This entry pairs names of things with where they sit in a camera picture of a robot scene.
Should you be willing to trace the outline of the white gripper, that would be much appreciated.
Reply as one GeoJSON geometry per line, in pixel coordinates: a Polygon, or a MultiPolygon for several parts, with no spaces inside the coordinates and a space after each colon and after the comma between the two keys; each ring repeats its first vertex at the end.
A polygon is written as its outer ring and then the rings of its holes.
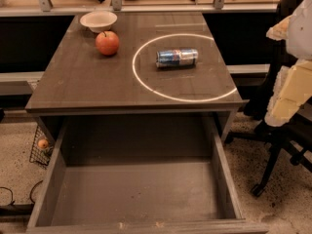
{"type": "MultiPolygon", "coordinates": [[[[286,40],[287,52],[297,59],[312,59],[312,0],[303,0],[286,17],[270,27],[266,37],[286,40]]],[[[273,87],[264,121],[271,127],[288,123],[299,107],[312,97],[312,61],[299,60],[282,66],[273,87]]]]}

